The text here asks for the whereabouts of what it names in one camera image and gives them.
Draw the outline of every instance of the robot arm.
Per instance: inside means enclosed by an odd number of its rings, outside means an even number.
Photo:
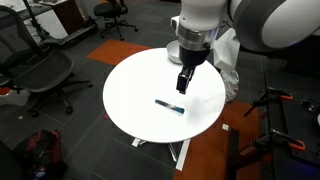
[[[196,66],[206,60],[227,8],[240,44],[252,51],[268,52],[292,46],[320,27],[320,1],[316,0],[182,0],[181,3],[178,40],[183,68],[177,90],[182,94],[186,93]]]

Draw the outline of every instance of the mesh chair back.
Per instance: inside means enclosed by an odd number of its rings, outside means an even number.
[[[0,74],[28,60],[34,52],[40,52],[19,14],[0,5]]]

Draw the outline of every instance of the chair armrest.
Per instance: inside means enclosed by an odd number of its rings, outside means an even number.
[[[12,82],[12,79],[0,76],[0,87],[7,87]]]

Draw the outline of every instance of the table top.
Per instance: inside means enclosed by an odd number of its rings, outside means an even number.
[[[295,94],[320,97],[319,80],[289,73],[267,72],[266,86],[285,89],[293,94],[294,100],[297,99],[297,96],[295,98]],[[268,101],[268,111],[270,127],[288,133],[282,104],[277,101]],[[274,175],[276,179],[319,179],[320,166],[294,157],[284,147],[287,147],[286,143],[277,140],[272,141]]]
[[[209,128],[225,103],[225,87],[207,61],[199,65],[186,95],[176,90],[181,65],[165,48],[136,53],[118,64],[103,89],[110,119],[129,135],[155,143],[190,139]],[[179,114],[155,103],[159,99],[185,109]]]

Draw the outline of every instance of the backpack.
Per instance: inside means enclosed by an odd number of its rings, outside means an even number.
[[[62,178],[66,164],[61,159],[60,134],[41,130],[34,133],[14,149],[14,155],[19,160],[28,180],[46,180]]]

